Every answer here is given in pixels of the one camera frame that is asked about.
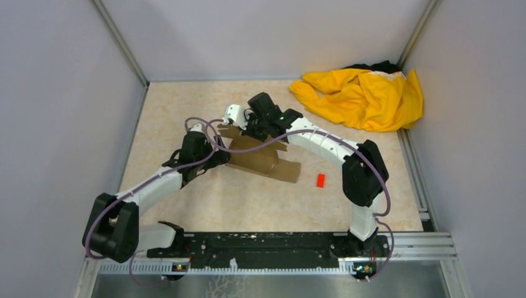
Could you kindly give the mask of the small red block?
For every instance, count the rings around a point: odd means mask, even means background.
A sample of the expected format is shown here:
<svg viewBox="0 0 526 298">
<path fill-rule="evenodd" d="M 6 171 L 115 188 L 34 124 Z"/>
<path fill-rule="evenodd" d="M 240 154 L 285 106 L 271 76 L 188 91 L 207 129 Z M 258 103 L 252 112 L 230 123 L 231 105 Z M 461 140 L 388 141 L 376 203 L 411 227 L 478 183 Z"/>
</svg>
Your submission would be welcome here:
<svg viewBox="0 0 526 298">
<path fill-rule="evenodd" d="M 319 173 L 317 180 L 316 180 L 316 187 L 323 188 L 326 181 L 326 175 L 323 173 Z"/>
</svg>

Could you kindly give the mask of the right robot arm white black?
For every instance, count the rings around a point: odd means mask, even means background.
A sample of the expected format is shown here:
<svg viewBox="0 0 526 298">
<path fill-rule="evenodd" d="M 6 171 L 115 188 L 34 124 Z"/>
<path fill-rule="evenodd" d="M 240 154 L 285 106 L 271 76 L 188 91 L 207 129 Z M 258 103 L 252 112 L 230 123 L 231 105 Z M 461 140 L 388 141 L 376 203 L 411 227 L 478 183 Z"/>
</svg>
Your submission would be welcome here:
<svg viewBox="0 0 526 298">
<path fill-rule="evenodd" d="M 328 132 L 294 109 L 281 110 L 265 92 L 247 104 L 247 108 L 228 105 L 224 124 L 235 125 L 241 135 L 261 142 L 273 138 L 299 146 L 340 169 L 343 193 L 353 205 L 349 247 L 355 255 L 365 256 L 378 231 L 380 213 L 375 210 L 375 200 L 387 193 L 389 178 L 377 144 L 371 140 L 357 143 Z"/>
</svg>

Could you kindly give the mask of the brown cardboard box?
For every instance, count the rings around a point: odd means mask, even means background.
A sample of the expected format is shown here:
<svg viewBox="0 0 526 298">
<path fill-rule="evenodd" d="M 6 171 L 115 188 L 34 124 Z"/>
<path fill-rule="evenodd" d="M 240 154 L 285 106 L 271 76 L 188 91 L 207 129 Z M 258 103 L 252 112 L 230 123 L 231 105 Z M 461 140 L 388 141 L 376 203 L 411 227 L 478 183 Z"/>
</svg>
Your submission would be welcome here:
<svg viewBox="0 0 526 298">
<path fill-rule="evenodd" d="M 241 135 L 240 130 L 233 126 L 220 124 L 218 132 L 223 138 L 231 140 L 228 148 L 234 152 L 231 154 L 229 163 L 226 164 L 230 168 L 287 183 L 298 181 L 301 164 L 279 157 L 279 151 L 287 151 L 286 144 L 282 142 L 270 144 L 270 138 L 268 138 L 264 148 L 239 153 L 240 150 L 254 148 L 263 143 Z"/>
</svg>

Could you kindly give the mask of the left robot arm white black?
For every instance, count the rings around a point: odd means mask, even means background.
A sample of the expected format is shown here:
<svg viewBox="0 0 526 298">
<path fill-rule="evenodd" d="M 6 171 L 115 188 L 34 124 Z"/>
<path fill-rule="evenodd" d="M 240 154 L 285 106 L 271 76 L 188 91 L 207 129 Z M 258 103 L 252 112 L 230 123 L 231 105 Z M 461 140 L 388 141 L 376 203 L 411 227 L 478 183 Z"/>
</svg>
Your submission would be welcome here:
<svg viewBox="0 0 526 298">
<path fill-rule="evenodd" d="M 124 263 L 142 251 L 150 258 L 183 254 L 182 227 L 166 221 L 141 225 L 140 218 L 162 199 L 230 158 L 230 153 L 214 148 L 203 132 L 187 132 L 182 147 L 149 178 L 126 191 L 95 198 L 82 237 L 87 256 Z"/>
</svg>

